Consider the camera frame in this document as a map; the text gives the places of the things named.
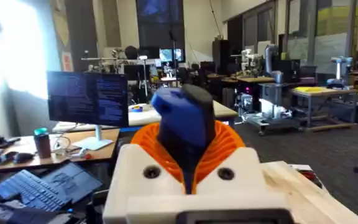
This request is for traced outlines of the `right gripper white and orange right finger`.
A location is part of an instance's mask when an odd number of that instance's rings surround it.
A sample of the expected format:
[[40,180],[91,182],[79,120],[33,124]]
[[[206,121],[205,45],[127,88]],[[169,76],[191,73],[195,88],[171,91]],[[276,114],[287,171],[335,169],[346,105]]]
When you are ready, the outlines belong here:
[[277,195],[265,181],[255,149],[230,126],[216,121],[215,137],[195,169],[195,195]]

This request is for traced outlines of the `right gripper white and orange left finger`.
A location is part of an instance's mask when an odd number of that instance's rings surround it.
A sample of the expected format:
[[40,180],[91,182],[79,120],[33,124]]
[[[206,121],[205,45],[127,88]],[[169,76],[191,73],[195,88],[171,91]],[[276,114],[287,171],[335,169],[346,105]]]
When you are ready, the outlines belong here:
[[185,194],[183,172],[158,142],[160,125],[152,123],[123,145],[103,212],[104,223],[175,223],[170,200]]

